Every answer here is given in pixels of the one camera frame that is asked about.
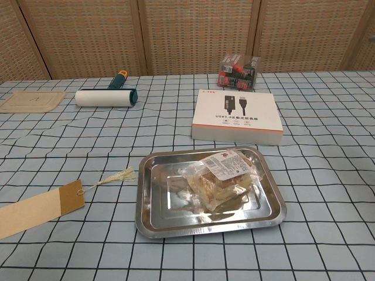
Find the pastry bag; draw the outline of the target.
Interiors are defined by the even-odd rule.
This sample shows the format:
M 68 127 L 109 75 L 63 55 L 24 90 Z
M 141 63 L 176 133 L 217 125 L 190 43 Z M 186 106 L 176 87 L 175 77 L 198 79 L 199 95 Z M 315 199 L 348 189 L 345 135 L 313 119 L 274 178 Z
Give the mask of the pastry bag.
M 238 149 L 205 157 L 179 169 L 179 174 L 210 211 L 250 191 L 264 176 L 264 172 Z

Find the rectangular metal tray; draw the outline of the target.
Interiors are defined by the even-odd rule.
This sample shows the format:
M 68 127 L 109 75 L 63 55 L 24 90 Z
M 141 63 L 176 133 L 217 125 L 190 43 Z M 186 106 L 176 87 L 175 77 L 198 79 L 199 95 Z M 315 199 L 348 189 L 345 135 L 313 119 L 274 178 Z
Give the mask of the rectangular metal tray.
M 240 196 L 206 209 L 179 171 L 225 149 L 153 153 L 138 171 L 135 225 L 148 238 L 181 237 L 273 227 L 283 222 L 287 207 L 264 156 L 250 146 L 239 151 L 257 168 L 259 179 Z

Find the clear pack of batteries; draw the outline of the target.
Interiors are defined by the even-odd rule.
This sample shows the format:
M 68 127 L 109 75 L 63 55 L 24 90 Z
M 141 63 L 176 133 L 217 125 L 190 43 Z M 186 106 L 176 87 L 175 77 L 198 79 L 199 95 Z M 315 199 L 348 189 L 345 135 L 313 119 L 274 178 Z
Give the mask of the clear pack of batteries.
M 220 62 L 218 85 L 240 91 L 253 91 L 261 57 L 227 54 Z

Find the woven bamboo folding screen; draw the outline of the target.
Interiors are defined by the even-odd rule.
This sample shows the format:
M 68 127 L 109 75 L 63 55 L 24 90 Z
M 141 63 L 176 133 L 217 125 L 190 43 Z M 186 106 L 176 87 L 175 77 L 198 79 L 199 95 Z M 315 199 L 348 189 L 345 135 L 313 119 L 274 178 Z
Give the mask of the woven bamboo folding screen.
M 0 0 L 0 83 L 261 71 L 375 70 L 375 0 Z

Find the blue checked tablecloth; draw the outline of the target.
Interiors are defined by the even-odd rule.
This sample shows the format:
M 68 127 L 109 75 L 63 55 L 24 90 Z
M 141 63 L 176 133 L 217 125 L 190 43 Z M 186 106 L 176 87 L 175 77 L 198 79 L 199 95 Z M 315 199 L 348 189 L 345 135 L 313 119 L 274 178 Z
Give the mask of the blue checked tablecloth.
M 52 112 L 0 114 L 0 207 L 80 179 L 85 188 L 152 152 L 218 148 L 193 140 L 199 90 L 215 74 L 129 77 L 133 108 L 80 108 L 109 78 L 0 82 L 64 91 Z M 266 73 L 284 135 L 260 146 L 287 205 L 276 227 L 148 239 L 137 184 L 91 189 L 82 209 L 0 240 L 0 281 L 375 281 L 375 70 Z

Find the beige paper pulp lid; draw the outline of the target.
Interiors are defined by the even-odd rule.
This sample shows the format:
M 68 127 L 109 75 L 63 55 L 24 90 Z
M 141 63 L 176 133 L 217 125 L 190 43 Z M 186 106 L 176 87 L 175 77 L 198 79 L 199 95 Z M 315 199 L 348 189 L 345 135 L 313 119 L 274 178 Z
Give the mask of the beige paper pulp lid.
M 30 114 L 54 110 L 64 99 L 64 91 L 14 91 L 2 104 L 0 113 Z

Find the brown paper bookmark with tassel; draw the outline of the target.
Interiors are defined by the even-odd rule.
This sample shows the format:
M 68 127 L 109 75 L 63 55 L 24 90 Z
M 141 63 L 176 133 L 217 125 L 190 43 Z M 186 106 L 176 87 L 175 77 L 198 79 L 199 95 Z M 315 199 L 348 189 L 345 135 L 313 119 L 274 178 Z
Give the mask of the brown paper bookmark with tassel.
M 132 181 L 134 169 L 129 167 L 84 189 L 81 180 L 0 207 L 0 239 L 18 234 L 27 229 L 57 219 L 84 207 L 84 195 L 103 184 L 114 181 Z

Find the teal handled lint roller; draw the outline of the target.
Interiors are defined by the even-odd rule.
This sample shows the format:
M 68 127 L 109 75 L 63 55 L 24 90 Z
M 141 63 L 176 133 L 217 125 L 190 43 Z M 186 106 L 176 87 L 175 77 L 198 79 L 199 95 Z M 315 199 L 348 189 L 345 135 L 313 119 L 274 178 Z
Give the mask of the teal handled lint roller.
M 81 107 L 133 107 L 138 101 L 135 88 L 125 89 L 122 86 L 128 72 L 121 70 L 112 79 L 107 88 L 83 89 L 75 93 L 76 105 Z

